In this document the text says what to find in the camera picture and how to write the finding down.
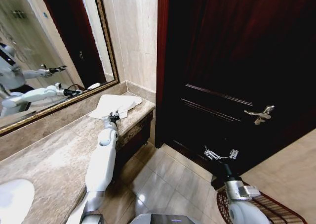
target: white sink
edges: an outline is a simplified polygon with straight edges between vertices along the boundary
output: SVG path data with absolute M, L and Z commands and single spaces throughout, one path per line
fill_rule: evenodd
M 34 199 L 34 186 L 26 179 L 0 185 L 0 224 L 20 224 Z

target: dark wooden door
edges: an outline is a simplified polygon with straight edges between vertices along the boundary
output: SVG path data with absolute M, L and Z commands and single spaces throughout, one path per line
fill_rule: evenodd
M 82 0 L 44 1 L 84 87 L 107 82 Z
M 233 170 L 243 173 L 316 127 L 316 0 L 169 0 L 168 7 L 158 140 L 220 175 L 205 145 L 222 156 L 238 149 Z M 275 106 L 272 118 L 260 125 L 244 112 L 267 105 Z

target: folded towel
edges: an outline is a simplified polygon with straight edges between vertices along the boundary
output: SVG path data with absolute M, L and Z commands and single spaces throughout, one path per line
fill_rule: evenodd
M 142 99 L 137 96 L 104 94 L 101 96 L 96 109 L 89 114 L 89 117 L 102 119 L 111 112 L 118 111 L 119 118 L 123 119 L 127 117 L 128 110 L 141 102 Z

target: bathroom counter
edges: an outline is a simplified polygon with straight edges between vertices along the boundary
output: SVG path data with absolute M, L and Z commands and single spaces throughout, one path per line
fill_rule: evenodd
M 118 121 L 117 150 L 137 133 L 142 121 L 152 118 L 154 108 L 143 100 Z M 102 128 L 100 120 L 84 115 L 0 162 L 0 183 L 27 179 L 35 187 L 24 224 L 65 223 L 85 192 L 86 170 Z

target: tiled floor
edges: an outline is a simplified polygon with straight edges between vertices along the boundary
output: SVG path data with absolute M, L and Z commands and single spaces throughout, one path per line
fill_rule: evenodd
M 224 224 L 211 187 L 212 174 L 171 147 L 150 143 L 125 164 L 99 209 L 107 224 L 127 224 L 141 213 L 190 216 Z

